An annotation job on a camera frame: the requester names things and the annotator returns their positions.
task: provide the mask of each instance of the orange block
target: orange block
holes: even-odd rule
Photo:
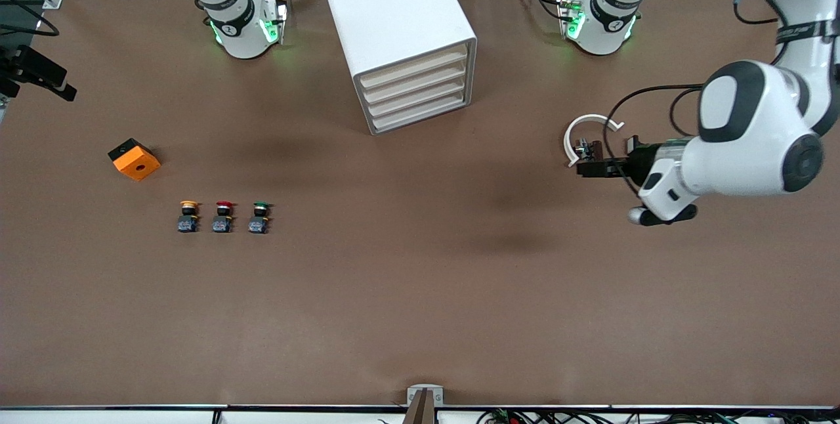
[[[133,138],[108,152],[108,157],[120,173],[140,181],[160,167],[160,161]]]

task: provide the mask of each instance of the white clamp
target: white clamp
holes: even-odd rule
[[[575,148],[572,148],[571,142],[572,129],[580,122],[598,122],[601,125],[604,125],[606,122],[606,116],[602,116],[600,114],[587,114],[585,116],[578,117],[575,121],[572,121],[572,123],[569,124],[569,128],[566,129],[566,135],[563,136],[563,149],[566,151],[566,157],[569,158],[569,167],[575,166],[575,163],[578,163],[578,160],[580,159],[580,157],[577,156],[577,153],[575,153]],[[615,132],[624,126],[624,122],[618,122],[617,124],[611,119],[611,121],[607,122],[607,125],[611,131]]]

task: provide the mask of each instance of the green led light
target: green led light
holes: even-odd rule
[[[576,39],[580,35],[580,27],[583,27],[586,21],[586,14],[579,12],[575,18],[569,23],[569,38]]]
[[[219,45],[224,45],[222,43],[222,38],[219,36],[219,31],[216,30],[216,25],[213,24],[213,21],[210,22],[210,28],[213,29],[213,34],[216,35],[216,42],[219,42]]]
[[[630,19],[630,23],[627,24],[627,33],[624,34],[624,40],[630,38],[630,32],[633,31],[633,24],[636,23],[636,16],[633,15],[633,18]]]
[[[264,20],[260,20],[260,28],[263,30],[265,34],[265,40],[269,43],[274,43],[277,41],[277,26],[271,22],[265,22]]]

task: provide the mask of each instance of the table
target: table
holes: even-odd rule
[[[0,404],[386,404],[417,382],[463,404],[836,403],[836,133],[801,193],[712,196],[660,228],[560,146],[634,89],[768,61],[773,26],[645,0],[596,57],[533,1],[460,2],[473,104],[381,137],[326,0],[291,0],[287,45],[254,61],[192,0],[48,13],[61,36],[34,45],[79,94],[25,88],[0,125]],[[674,137],[675,95],[627,103],[615,143]],[[163,163],[143,182],[108,160],[129,137]],[[176,232],[183,199],[202,232]],[[209,231],[217,200],[235,233]],[[276,205],[266,236],[244,232],[255,200]]]

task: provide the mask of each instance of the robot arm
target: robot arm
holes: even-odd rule
[[[618,161],[630,178],[643,179],[644,206],[631,209],[633,223],[689,219],[704,194],[794,193],[819,175],[818,136],[840,112],[838,2],[767,2],[780,15],[775,65],[744,60],[717,70],[701,92],[698,137],[639,146]]]
[[[608,55],[618,50],[630,36],[636,11],[642,0],[568,0],[558,3],[561,15],[571,22],[561,22],[565,38],[593,55]]]
[[[237,58],[260,56],[282,43],[285,3],[277,0],[199,0],[216,41]]]

